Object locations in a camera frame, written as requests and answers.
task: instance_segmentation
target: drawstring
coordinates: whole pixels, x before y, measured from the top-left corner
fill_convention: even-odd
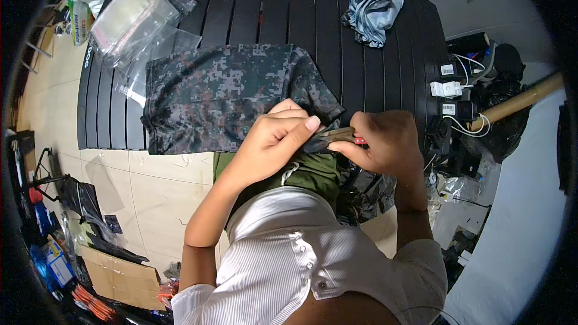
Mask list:
[[[299,163],[293,162],[293,164],[295,165],[295,167],[293,167],[291,170],[286,170],[283,176],[281,176],[282,186],[285,186],[285,181],[287,180],[287,178],[289,178],[289,176],[291,176],[291,174],[299,168]]]

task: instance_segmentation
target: white striped shirt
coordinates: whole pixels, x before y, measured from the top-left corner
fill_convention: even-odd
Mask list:
[[[314,192],[263,192],[234,213],[227,234],[217,287],[179,292],[175,324],[281,324],[310,291],[317,300],[364,293],[401,324],[430,323],[438,313],[412,307],[443,309],[447,278],[437,242],[411,242],[388,259],[359,228],[340,225]]]

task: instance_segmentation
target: digital camouflage fabric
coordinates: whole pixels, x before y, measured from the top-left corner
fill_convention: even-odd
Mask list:
[[[256,118],[285,98],[328,130],[344,111],[307,51],[291,44],[194,49],[150,61],[146,70],[141,121],[152,155],[236,152]],[[321,147],[327,143],[305,146]]]

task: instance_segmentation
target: cardboard tube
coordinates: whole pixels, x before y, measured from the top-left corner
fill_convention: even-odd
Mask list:
[[[516,113],[519,110],[523,110],[529,105],[532,105],[539,101],[540,99],[546,97],[548,94],[555,90],[560,89],[564,84],[564,79],[560,72],[549,76],[544,79],[541,83],[525,90],[524,92],[518,94],[516,97],[512,97],[505,102],[497,104],[492,108],[489,108],[482,112],[484,116],[489,119],[490,123],[509,116],[512,113]],[[482,119],[479,117],[470,127],[471,131],[476,131],[482,126]]]

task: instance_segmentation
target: person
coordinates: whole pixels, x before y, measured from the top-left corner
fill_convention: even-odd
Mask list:
[[[435,320],[447,277],[430,229],[412,115],[357,112],[351,126],[369,148],[333,142],[329,149],[365,170],[397,178],[396,255],[387,258],[358,227],[337,222],[321,196],[331,190],[328,183],[338,181],[331,166],[318,166],[323,159],[312,165],[302,160],[303,166],[294,161],[320,120],[287,99],[256,120],[188,222],[179,293],[172,300],[175,324]],[[291,184],[300,171],[307,181],[297,183],[308,184]],[[256,184],[263,191],[255,190]],[[225,227],[230,246],[217,272],[214,251]]]

